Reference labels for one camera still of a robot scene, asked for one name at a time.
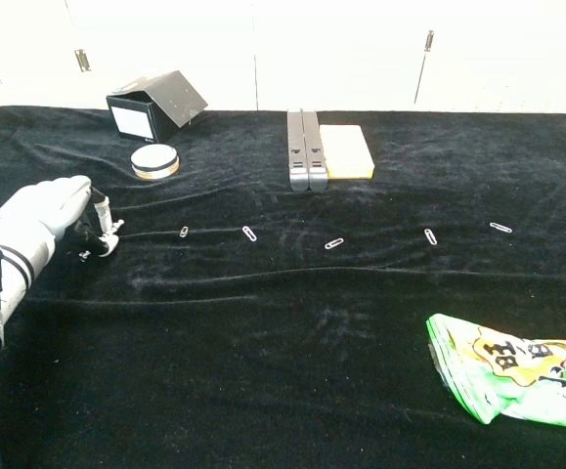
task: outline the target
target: robotic hand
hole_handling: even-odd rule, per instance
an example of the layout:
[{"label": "robotic hand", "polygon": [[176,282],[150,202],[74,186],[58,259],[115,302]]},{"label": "robotic hand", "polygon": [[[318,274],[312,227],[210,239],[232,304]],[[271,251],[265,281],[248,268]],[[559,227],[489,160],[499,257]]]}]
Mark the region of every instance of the robotic hand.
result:
[{"label": "robotic hand", "polygon": [[[103,231],[100,237],[78,221],[90,199]],[[109,198],[85,176],[26,186],[7,200],[0,207],[0,344],[4,324],[52,258],[65,229],[74,225],[78,244],[86,249],[82,257],[104,257],[117,245],[115,232],[123,223],[112,222]]]}]

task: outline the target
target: sticky note pad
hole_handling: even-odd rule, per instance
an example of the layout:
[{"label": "sticky note pad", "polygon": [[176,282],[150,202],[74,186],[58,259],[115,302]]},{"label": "sticky note pad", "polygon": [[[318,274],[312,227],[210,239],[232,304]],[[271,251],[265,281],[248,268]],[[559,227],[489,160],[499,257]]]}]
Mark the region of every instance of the sticky note pad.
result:
[{"label": "sticky note pad", "polygon": [[358,125],[321,125],[329,179],[371,179],[373,160]]}]

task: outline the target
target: paper clip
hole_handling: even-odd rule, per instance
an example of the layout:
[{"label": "paper clip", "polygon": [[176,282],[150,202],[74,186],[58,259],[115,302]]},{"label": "paper clip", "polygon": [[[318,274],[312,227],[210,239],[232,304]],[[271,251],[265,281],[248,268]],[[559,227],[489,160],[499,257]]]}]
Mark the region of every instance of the paper clip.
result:
[{"label": "paper clip", "polygon": [[324,249],[332,249],[333,247],[338,246],[339,244],[343,243],[343,238],[338,237],[337,239],[333,239],[331,242],[327,242],[324,245]]},{"label": "paper clip", "polygon": [[511,228],[505,227],[504,225],[499,225],[497,223],[490,223],[489,226],[491,228],[495,228],[496,230],[500,230],[501,232],[513,233],[513,230]]},{"label": "paper clip", "polygon": [[435,234],[432,233],[432,230],[430,230],[429,228],[426,228],[423,233],[426,235],[426,237],[428,238],[428,242],[430,244],[432,244],[433,246],[437,245],[437,238],[435,237]]},{"label": "paper clip", "polygon": [[250,227],[243,227],[241,230],[245,233],[250,241],[256,241],[256,234],[254,234],[254,231],[251,230]]}]

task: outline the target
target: snack bag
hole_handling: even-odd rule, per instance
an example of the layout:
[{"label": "snack bag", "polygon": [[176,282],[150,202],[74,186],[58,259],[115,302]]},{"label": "snack bag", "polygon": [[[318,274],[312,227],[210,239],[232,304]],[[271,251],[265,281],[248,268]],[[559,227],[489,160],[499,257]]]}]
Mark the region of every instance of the snack bag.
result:
[{"label": "snack bag", "polygon": [[426,325],[439,374],[475,418],[566,426],[566,340],[520,339],[444,315]]}]

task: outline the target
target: black velvet cloth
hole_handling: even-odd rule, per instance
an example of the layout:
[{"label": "black velvet cloth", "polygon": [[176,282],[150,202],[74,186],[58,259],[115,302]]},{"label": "black velvet cloth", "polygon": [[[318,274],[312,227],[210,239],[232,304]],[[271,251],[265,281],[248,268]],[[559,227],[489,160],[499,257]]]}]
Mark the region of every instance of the black velvet cloth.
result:
[{"label": "black velvet cloth", "polygon": [[566,428],[467,414],[425,327],[566,339],[566,115],[319,118],[362,127],[372,180],[292,192],[283,112],[204,113],[149,182],[108,111],[0,107],[0,205],[85,174],[125,221],[7,323],[9,467],[566,467]]}]

